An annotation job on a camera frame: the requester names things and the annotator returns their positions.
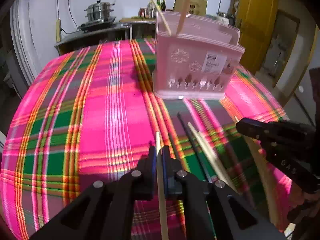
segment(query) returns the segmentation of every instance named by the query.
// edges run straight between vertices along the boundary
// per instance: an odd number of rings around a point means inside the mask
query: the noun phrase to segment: yellow door
[[[240,64],[253,75],[267,53],[276,20],[278,0],[239,0],[239,43],[245,48]]]

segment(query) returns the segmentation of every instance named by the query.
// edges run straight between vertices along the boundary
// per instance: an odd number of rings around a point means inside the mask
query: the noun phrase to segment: metal screw
[[[140,177],[141,174],[142,174],[141,171],[138,171],[138,170],[135,170],[135,171],[131,172],[131,175],[133,177]]]
[[[217,180],[215,185],[219,188],[223,188],[226,184],[222,180]]]
[[[96,188],[102,187],[103,186],[103,181],[97,180],[93,183],[93,186]]]
[[[177,175],[178,175],[179,177],[185,177],[185,176],[187,175],[187,172],[184,171],[184,170],[180,170],[180,171],[177,172]]]

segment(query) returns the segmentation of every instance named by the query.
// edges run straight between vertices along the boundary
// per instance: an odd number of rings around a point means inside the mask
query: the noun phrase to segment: pot lid
[[[97,0],[97,3],[89,5],[88,8],[92,8],[95,6],[101,6],[101,5],[111,5],[111,4],[109,2],[101,2],[101,0]]]

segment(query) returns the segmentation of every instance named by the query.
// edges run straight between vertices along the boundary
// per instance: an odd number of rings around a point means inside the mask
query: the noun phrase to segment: plaid fabric
[[[162,145],[170,145],[170,132],[183,167],[204,179],[178,111],[206,135],[239,193],[268,216],[263,185],[234,116],[277,121],[287,118],[283,109],[242,67],[221,101],[157,98],[154,47],[154,40],[87,47],[52,60],[36,78],[12,120],[1,165],[4,215],[18,239],[28,239],[92,182],[118,180],[134,168],[155,144],[156,131]],[[291,181],[268,163],[266,169],[278,182],[277,226],[284,229]],[[161,239],[158,209],[157,197],[136,201],[133,239]],[[167,215],[169,237],[183,239],[182,203],[168,201]]]

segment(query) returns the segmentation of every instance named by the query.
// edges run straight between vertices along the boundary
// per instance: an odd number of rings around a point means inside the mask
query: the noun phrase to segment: stove
[[[78,27],[78,30],[81,30],[85,33],[85,32],[92,32],[96,30],[110,28],[113,25],[115,19],[116,19],[115,17],[110,17],[110,18],[98,19],[98,20],[86,22],[81,24]]]

